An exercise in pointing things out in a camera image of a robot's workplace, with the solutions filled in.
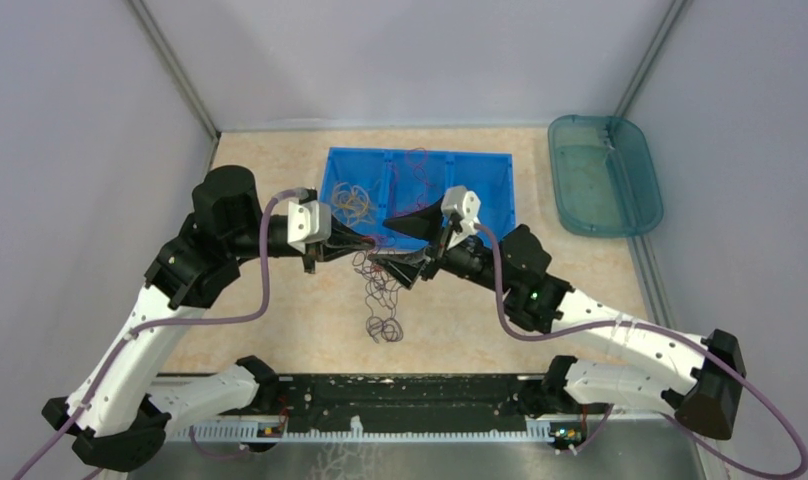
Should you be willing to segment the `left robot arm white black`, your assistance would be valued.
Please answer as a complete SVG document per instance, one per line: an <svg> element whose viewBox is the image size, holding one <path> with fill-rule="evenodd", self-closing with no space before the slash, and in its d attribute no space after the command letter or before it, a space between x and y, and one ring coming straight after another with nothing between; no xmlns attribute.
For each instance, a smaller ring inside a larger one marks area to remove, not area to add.
<svg viewBox="0 0 808 480"><path fill-rule="evenodd" d="M306 273L320 262L371 250L375 243L337 220L313 189L292 188L261 203L246 167L213 169L192 193L192 212L146 271L136 302L92 373L65 397L43 407L57 436L71 436L87 466L134 471L175 432L231 411L279 413L285 403L274 370L246 356L224 371L163 394L151 385L194 326L258 261L263 282L273 258L297 258Z"/></svg>

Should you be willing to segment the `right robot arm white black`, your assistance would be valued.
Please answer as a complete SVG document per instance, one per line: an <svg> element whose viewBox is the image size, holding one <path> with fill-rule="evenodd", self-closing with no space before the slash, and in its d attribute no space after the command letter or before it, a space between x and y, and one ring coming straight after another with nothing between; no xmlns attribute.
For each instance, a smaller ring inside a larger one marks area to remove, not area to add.
<svg viewBox="0 0 808 480"><path fill-rule="evenodd" d="M406 288L442 271L453 274L494 293L509 336L524 342L567 336L609 357L607 365L552 360L542 387L556 412L618 404L670 416L704 437L732 437L746 375L734 334L686 334L608 307L550 274L551 257L528 226L497 237L479 221L479 208L474 192L456 187L422 210L386 219L386 228L425 245L373 254L372 263Z"/></svg>

